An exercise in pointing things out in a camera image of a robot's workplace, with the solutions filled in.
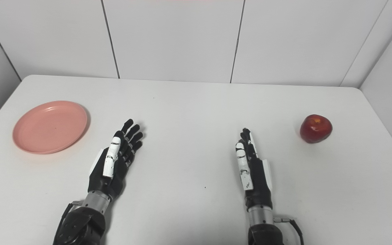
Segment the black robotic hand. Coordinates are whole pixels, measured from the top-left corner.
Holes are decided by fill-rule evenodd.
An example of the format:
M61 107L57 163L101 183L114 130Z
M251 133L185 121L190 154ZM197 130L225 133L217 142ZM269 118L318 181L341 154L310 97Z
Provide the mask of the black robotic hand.
M132 119L117 131L109 147L101 150L89 177L87 197L64 211L53 245L99 245L105 232L104 213L124 188L124 178L142 142L140 126Z
M271 191L263 161L258 157L249 129L244 128L235 145L240 177L249 214L249 245L283 245L282 233L274 225Z
M113 139L115 139L115 137L120 139L120 147L115 151L117 153L115 156L108 154L110 152L110 147L107 147L102 151L102 154L89 177L89 192L101 191L111 199L116 198L122 192L125 175L128 172L129 166L131 166L134 161L136 151L142 147L140 139L143 137L143 133L139 132L140 126L138 124L135 124L134 126L133 124L134 122L132 119L129 119L125 122L122 130L115 133ZM110 162L113 162L113 174L111 177L104 176L104 164L106 163L105 160L107 158L109 158Z

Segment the cable connector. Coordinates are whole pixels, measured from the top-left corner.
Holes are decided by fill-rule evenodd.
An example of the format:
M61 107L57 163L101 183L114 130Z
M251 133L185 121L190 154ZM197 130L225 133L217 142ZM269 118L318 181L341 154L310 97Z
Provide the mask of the cable connector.
M81 207L83 205L83 202L84 202L83 200L73 201L72 205Z
M274 223L289 223L291 219L289 218L281 218L281 217L274 217L273 222Z

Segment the black cable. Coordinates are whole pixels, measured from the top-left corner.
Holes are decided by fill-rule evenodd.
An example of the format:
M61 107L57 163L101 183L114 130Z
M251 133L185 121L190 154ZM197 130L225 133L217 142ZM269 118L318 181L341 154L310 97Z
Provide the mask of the black cable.
M54 236L54 242L52 243L52 245L56 244L56 239L57 239L57 234L59 233L59 230L61 228L61 225L63 224L64 219L66 218L67 214L69 213L69 211L72 209L74 205L72 203L69 203L66 207L66 209L64 210L62 216L61 216L61 220L59 223L59 226L57 227L57 231L55 232L55 236Z
M304 245L304 237L302 235L302 231L300 230L299 226L294 221L294 219L290 220L290 224L293 226L293 228L296 230L297 234L299 235L300 245Z

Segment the pink plate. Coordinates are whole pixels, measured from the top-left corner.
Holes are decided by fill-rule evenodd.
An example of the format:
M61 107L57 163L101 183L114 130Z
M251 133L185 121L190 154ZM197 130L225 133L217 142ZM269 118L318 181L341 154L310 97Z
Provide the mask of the pink plate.
M49 154L77 141L87 126L87 113L70 101L52 101L34 107L13 129L14 143L26 152Z

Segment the white table top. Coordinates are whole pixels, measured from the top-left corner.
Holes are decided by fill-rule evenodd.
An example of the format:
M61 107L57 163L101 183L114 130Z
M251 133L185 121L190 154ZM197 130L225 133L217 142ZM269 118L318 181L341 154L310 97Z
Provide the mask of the white table top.
M84 137L50 155L18 149L17 120L53 100L88 110ZM313 113L333 132L311 145L298 131ZM107 245L246 244L234 150L243 127L271 164L274 213L295 218L306 244L392 244L392 138L357 89L55 76L27 77L0 110L0 244L50 244L67 203L85 197L98 150L128 118L146 137L112 205ZM280 228L285 245L298 244Z

